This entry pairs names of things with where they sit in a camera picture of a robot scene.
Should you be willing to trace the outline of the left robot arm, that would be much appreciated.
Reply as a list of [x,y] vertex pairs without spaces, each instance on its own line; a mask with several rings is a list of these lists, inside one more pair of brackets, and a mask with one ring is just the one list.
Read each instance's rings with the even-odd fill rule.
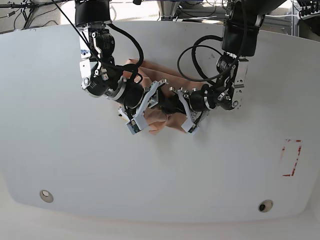
[[[230,0],[226,10],[223,36],[205,35],[199,38],[191,51],[192,63],[200,79],[185,77],[191,82],[202,83],[201,89],[183,93],[178,90],[173,96],[163,98],[159,105],[166,114],[196,114],[192,125],[196,127],[204,113],[221,107],[232,111],[241,105],[240,91],[248,70],[248,58],[256,52],[258,34],[266,14],[278,8],[281,0]],[[218,74],[205,76],[196,58],[196,50],[204,47],[206,40],[222,43],[222,53],[216,63]]]

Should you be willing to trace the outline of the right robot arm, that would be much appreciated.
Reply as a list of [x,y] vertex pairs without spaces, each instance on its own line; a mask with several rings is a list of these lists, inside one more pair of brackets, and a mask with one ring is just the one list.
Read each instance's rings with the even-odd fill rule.
[[[140,67],[144,52],[138,41],[125,30],[115,26],[110,17],[108,0],[75,1],[75,29],[84,44],[80,62],[81,88],[93,97],[107,97],[118,103],[118,115],[129,126],[144,128],[148,110],[159,108],[165,114],[176,110],[174,99],[162,91],[166,80],[143,86]],[[116,41],[111,30],[127,37],[138,51],[136,63],[118,65],[113,53]]]

